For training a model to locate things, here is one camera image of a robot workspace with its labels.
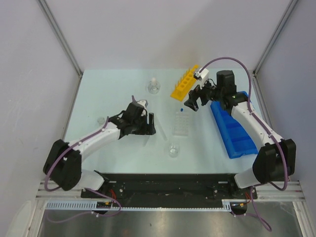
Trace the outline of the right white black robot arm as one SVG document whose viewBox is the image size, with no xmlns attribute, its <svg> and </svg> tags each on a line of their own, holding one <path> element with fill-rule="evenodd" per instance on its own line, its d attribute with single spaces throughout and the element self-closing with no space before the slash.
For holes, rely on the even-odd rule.
<svg viewBox="0 0 316 237">
<path fill-rule="evenodd" d="M 207 69 L 199 69 L 194 78 L 200 81 L 188 95 L 185 106 L 198 110 L 197 100 L 202 105 L 208 101 L 219 102 L 221 108 L 235 119 L 254 142 L 258 154 L 251 168 L 234 176 L 234 182 L 228 185 L 228 193 L 239 198 L 246 188 L 272 183 L 284 179 L 285 190 L 289 176 L 295 172 L 296 144 L 292 139 L 284 139 L 264 122 L 255 111 L 250 95 L 238 92 L 233 71 L 222 70 L 216 74 L 217 82 L 212 85 Z"/>
</svg>

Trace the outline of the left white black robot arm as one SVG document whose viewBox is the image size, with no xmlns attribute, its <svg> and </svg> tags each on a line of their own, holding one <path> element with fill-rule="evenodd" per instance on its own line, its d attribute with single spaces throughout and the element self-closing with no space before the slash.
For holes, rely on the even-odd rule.
<svg viewBox="0 0 316 237">
<path fill-rule="evenodd" d="M 126 110 L 106 118 L 90 134 L 72 142 L 55 141 L 43 167 L 45 190 L 69 191 L 79 186 L 92 190 L 100 198 L 106 196 L 109 191 L 106 178 L 98 171 L 84 170 L 82 163 L 100 148 L 127 135 L 154 135 L 154 114 L 147 111 L 147 106 L 147 100 L 133 100 Z"/>
</svg>

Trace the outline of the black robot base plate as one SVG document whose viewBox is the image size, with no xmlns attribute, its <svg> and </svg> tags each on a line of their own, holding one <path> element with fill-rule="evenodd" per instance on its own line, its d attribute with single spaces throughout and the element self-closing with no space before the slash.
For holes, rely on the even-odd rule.
<svg viewBox="0 0 316 237">
<path fill-rule="evenodd" d="M 99 193 L 127 207 L 212 207 L 221 200 L 257 198 L 256 190 L 240 189 L 233 174 L 104 173 Z"/>
</svg>

